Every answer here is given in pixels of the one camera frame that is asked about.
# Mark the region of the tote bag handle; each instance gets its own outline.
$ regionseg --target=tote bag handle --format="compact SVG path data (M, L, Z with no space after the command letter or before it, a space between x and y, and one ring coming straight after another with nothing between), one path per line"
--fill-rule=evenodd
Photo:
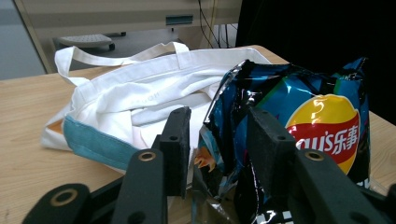
M166 53L175 52L180 66L183 64L187 64L187 62L183 62L185 56L179 57L184 52L190 51L189 48L177 42L170 42L168 44L158 44L149 49L146 49L140 53L137 53L134 56L127 58L106 58L91 55L77 47L69 47L66 49L60 49L55 53L55 64L58 68L58 73L61 77L67 82L79 86L89 80L85 77L70 77L70 65L73 60L95 65L95 66L120 66L131 63L140 63L149 59L156 58L158 56L164 55Z

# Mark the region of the table surface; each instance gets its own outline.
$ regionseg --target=table surface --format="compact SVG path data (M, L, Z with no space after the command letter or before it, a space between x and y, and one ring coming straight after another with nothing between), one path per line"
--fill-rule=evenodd
M253 46L272 63L285 63L269 50ZM111 69L74 71L71 76L92 78ZM21 223L49 190L82 183L96 190L120 173L70 151L43 148L45 123L70 100L74 87L57 74L0 81L0 223ZM386 193L396 183L396 126L370 114L372 185ZM177 198L169 223L191 223L191 196Z

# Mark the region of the canvas bag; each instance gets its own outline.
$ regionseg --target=canvas bag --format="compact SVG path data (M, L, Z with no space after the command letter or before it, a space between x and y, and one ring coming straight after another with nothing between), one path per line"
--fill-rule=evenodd
M189 50L177 42L118 59L93 56L76 47L60 49L55 54L58 73L76 87L69 104L46 123L41 144L73 150L81 157L124 171L137 150L151 147L169 113L188 106L194 149L219 82L246 59L270 63L251 48ZM73 60L125 66L88 80L69 76Z

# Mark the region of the lay's chip bag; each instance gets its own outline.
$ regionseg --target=lay's chip bag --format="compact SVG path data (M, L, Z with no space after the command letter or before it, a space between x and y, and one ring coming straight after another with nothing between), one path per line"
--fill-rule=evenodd
M229 204L238 175L247 165L247 114L251 107L276 117L295 138L298 149L329 154L354 183L369 188L364 62L365 58L360 58L334 74L314 73L294 64L250 61L229 71L200 131L192 182L194 222L240 221ZM259 216L255 214L251 223Z

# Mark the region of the screw hole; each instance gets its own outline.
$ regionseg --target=screw hole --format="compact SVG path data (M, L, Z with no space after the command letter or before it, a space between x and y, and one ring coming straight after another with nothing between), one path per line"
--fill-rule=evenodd
M324 157L322 155L318 154L317 152L313 152L313 151L305 152L305 156L312 161L323 161L324 160Z
M141 161L152 161L156 157L154 152L143 152L139 155L139 160Z
M75 189L64 189L56 193L51 199L50 204L59 207L73 202L77 198L78 192Z

